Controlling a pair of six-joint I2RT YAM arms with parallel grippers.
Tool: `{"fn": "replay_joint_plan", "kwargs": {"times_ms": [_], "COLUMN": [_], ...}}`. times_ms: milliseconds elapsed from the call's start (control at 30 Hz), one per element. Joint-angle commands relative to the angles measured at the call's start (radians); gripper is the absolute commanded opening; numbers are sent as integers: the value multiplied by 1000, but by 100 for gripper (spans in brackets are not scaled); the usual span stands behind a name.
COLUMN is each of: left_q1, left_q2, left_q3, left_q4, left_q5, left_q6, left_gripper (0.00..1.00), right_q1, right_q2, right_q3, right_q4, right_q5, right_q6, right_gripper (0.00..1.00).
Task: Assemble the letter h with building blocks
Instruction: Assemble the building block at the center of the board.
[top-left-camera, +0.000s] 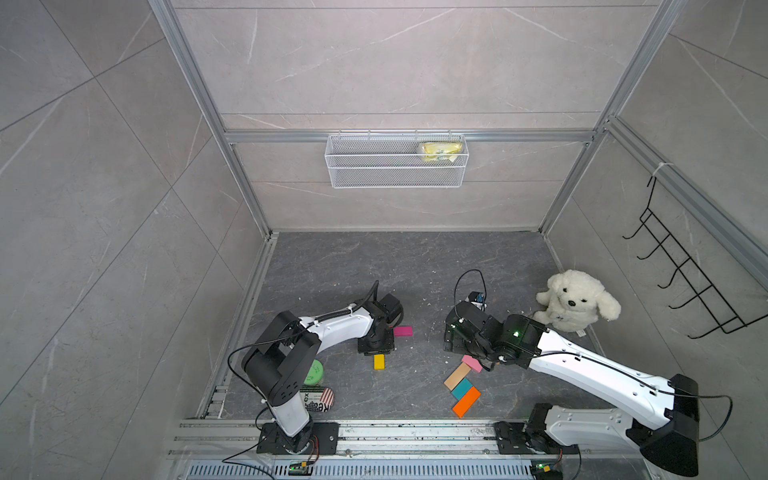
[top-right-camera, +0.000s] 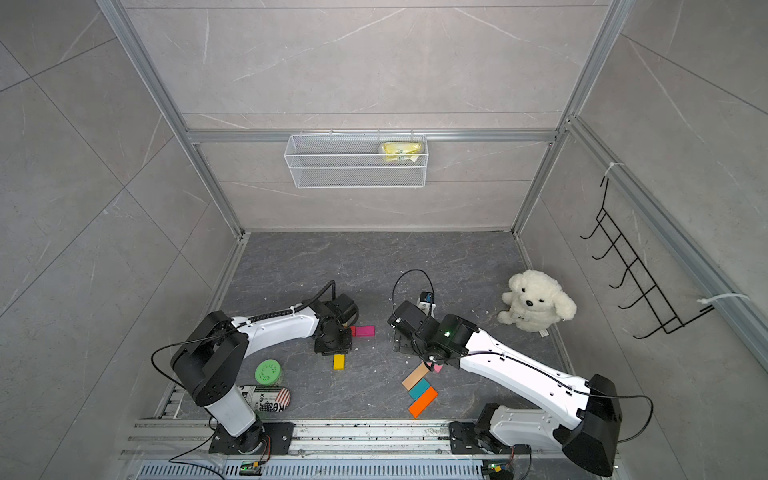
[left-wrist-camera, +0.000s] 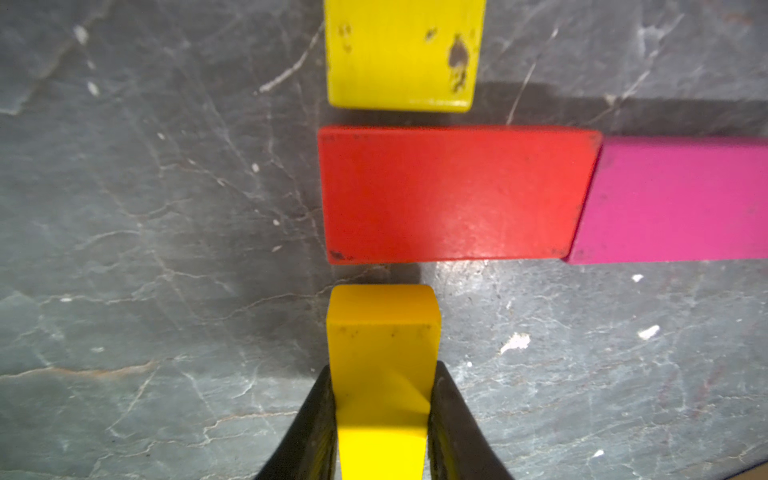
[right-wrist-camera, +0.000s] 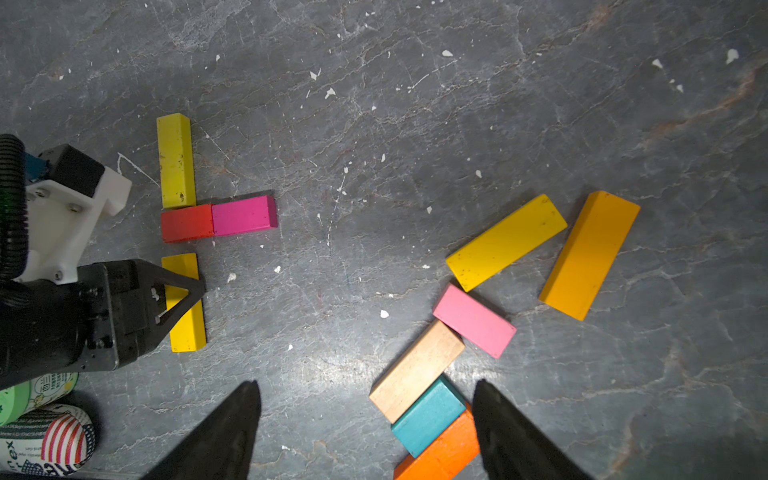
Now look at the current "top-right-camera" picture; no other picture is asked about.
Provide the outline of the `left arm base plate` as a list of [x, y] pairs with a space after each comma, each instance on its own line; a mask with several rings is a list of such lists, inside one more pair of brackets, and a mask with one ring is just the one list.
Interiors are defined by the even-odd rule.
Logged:
[[239, 437], [217, 426], [208, 452], [224, 455], [286, 455], [292, 442], [292, 422], [257, 421]]

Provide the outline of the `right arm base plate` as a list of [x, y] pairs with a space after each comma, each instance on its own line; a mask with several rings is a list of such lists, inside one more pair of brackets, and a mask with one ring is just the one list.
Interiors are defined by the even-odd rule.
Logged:
[[505, 445], [473, 422], [452, 421], [448, 424], [448, 429], [450, 449], [454, 455], [509, 455], [512, 451], [519, 454], [531, 452], [530, 445]]

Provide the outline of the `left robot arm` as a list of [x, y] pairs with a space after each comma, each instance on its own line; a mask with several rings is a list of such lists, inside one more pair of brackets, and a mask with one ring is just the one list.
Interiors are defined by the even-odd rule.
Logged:
[[243, 360], [267, 348], [311, 338], [324, 355], [351, 350], [351, 328], [359, 318], [357, 304], [336, 293], [329, 281], [313, 297], [288, 308], [249, 317], [222, 311], [207, 314], [187, 340], [158, 348], [174, 349], [171, 374], [150, 362], [162, 376], [182, 387], [195, 404], [215, 420], [209, 451], [225, 455], [286, 455], [293, 438], [290, 422], [265, 423], [237, 386]]

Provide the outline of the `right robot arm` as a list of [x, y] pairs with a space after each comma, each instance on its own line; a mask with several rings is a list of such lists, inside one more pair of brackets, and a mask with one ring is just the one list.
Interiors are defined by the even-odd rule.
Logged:
[[615, 384], [595, 374], [568, 375], [515, 351], [475, 323], [448, 314], [433, 316], [435, 292], [418, 303], [394, 305], [389, 325], [407, 341], [429, 370], [452, 366], [487, 378], [537, 405], [540, 416], [521, 414], [500, 404], [484, 407], [474, 437], [487, 451], [517, 445], [559, 447], [573, 464], [600, 477], [612, 476], [620, 436], [624, 396]]

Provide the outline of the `tan wooden block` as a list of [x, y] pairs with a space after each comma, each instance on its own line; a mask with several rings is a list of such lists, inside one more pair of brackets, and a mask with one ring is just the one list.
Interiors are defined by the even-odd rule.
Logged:
[[410, 391], [416, 386], [424, 376], [429, 372], [429, 368], [425, 363], [419, 364], [403, 381], [403, 387]]

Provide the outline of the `yellow block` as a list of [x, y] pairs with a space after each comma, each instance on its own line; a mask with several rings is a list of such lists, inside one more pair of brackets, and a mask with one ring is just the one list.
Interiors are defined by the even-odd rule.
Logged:
[[346, 356], [344, 354], [336, 354], [333, 358], [333, 370], [343, 371], [345, 369]]

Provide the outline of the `magenta block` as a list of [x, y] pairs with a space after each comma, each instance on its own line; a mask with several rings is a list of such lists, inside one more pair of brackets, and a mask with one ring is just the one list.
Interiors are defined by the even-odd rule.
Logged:
[[353, 337], [374, 337], [376, 335], [375, 326], [353, 326], [350, 330]]

